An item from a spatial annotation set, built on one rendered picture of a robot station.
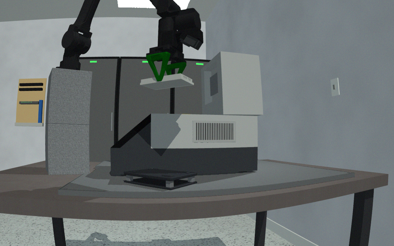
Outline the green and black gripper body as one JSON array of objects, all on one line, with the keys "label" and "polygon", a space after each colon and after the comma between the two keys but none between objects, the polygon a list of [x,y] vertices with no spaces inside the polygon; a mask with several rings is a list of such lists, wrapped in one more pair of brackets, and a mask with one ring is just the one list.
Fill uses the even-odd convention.
[{"label": "green and black gripper body", "polygon": [[171,64],[180,63],[180,62],[186,63],[186,61],[184,60],[184,54],[182,52],[178,51],[176,48],[174,48],[170,44],[162,45],[162,33],[163,32],[166,32],[166,31],[162,31],[161,33],[158,34],[158,46],[150,48],[149,53],[147,53],[146,55],[151,55],[151,54],[155,54],[155,53],[162,53],[162,52],[169,52],[170,53],[169,61],[171,61],[171,59],[176,61],[176,62],[171,62]]}]

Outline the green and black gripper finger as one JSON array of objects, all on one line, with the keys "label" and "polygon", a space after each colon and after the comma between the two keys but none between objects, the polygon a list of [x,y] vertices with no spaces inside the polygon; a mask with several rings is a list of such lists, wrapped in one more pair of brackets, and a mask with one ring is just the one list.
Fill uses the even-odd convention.
[{"label": "green and black gripper finger", "polygon": [[179,68],[179,71],[177,73],[181,73],[184,71],[186,67],[186,63],[185,62],[180,62],[180,63],[174,63],[174,64],[170,64],[167,65],[166,67],[166,73],[167,75],[171,75],[171,70]]},{"label": "green and black gripper finger", "polygon": [[[146,55],[146,59],[150,65],[157,81],[162,81],[163,76],[166,71],[166,66],[168,64],[169,58],[170,58],[169,52],[162,52],[162,53],[155,53],[155,54],[151,54],[151,55]],[[155,64],[154,64],[154,62],[158,61],[158,60],[162,60],[160,75],[158,74],[157,69],[155,68]]]}]

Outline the white well pcr plate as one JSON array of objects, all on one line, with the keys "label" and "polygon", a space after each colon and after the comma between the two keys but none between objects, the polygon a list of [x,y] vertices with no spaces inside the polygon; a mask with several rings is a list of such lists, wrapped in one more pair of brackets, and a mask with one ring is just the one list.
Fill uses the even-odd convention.
[{"label": "white well pcr plate", "polygon": [[155,77],[142,79],[140,85],[154,90],[160,90],[166,88],[190,86],[194,85],[194,83],[192,82],[192,79],[179,73],[163,76],[162,81],[157,81]]}]

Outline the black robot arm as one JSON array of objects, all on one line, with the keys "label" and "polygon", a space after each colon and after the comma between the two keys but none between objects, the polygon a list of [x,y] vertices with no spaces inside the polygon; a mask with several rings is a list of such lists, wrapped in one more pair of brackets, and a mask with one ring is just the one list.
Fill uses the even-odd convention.
[{"label": "black robot arm", "polygon": [[[174,0],[149,0],[161,17],[158,34],[162,31],[162,45],[170,44],[183,53],[183,44],[199,50],[203,44],[203,32],[199,13],[194,9],[182,9]],[[84,0],[74,24],[62,38],[65,48],[63,60],[56,68],[80,70],[79,57],[86,54],[92,44],[90,26],[100,0]],[[81,33],[78,33],[81,32]],[[66,67],[67,66],[67,67]]]}]

